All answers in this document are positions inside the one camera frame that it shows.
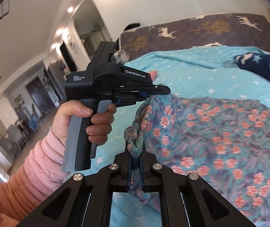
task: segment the metal bolt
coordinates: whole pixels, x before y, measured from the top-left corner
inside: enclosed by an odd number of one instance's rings
[[[192,180],[197,180],[199,178],[198,174],[196,174],[196,173],[191,173],[189,177]]]
[[[160,169],[162,168],[162,165],[159,164],[159,163],[156,163],[156,164],[153,165],[153,168],[154,168],[155,170],[160,170]]]
[[[75,181],[79,181],[79,180],[81,180],[83,178],[83,176],[81,175],[81,174],[75,174],[74,176],[73,176],[73,179],[75,180]]]
[[[117,164],[110,164],[110,166],[109,166],[109,168],[111,170],[116,170],[116,169],[118,169],[118,167],[119,167],[119,165],[117,165]]]

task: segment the finger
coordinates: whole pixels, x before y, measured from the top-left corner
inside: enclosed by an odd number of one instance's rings
[[[86,105],[80,101],[71,100],[62,104],[57,112],[57,115],[69,117],[76,115],[80,118],[90,117],[93,113],[93,110],[88,108]]]
[[[89,140],[92,143],[104,144],[108,140],[108,136],[107,135],[90,135]]]
[[[94,114],[91,118],[91,122],[95,125],[99,124],[110,125],[114,122],[114,116],[109,112]]]
[[[92,125],[86,128],[88,135],[108,135],[112,131],[110,125]]]
[[[108,112],[110,112],[111,114],[115,114],[116,110],[117,110],[117,107],[113,103],[108,105]]]

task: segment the doorway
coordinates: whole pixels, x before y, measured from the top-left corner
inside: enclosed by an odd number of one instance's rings
[[[46,114],[54,107],[54,104],[39,77],[36,77],[27,84],[26,89],[42,115]]]
[[[76,31],[90,59],[101,41],[112,41],[111,35],[92,0],[84,0],[73,18]]]

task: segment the floor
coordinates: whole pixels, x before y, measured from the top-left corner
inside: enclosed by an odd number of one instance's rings
[[[46,123],[45,125],[40,122],[39,127],[36,133],[34,133],[29,142],[30,146],[26,145],[20,155],[16,155],[12,167],[8,170],[9,176],[12,176],[16,173],[16,171],[21,167],[24,163],[26,157],[29,155],[31,149],[33,149],[36,143],[42,140],[49,132],[50,127],[53,123],[53,119],[55,114],[57,113],[57,108],[54,108],[50,111],[45,117],[43,117],[43,121]]]

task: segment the floral blanket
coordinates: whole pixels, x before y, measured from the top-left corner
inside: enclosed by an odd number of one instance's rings
[[[270,226],[270,109],[259,101],[153,96],[125,140],[134,158],[144,141],[160,163],[197,172],[256,226]],[[133,176],[130,193],[158,208],[158,197],[139,186]]]

